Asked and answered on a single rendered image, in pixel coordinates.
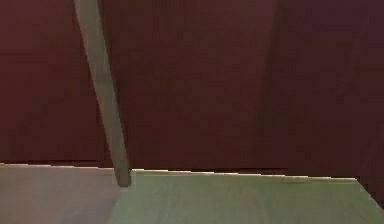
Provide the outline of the grey table leg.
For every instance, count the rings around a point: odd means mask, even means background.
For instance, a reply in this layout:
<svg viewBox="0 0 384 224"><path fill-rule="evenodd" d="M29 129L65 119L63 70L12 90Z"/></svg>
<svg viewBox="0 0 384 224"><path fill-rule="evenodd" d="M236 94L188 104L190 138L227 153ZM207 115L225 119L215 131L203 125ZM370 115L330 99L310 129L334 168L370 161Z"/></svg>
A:
<svg viewBox="0 0 384 224"><path fill-rule="evenodd" d="M131 184L124 133L104 38L98 0L73 0L116 182Z"/></svg>

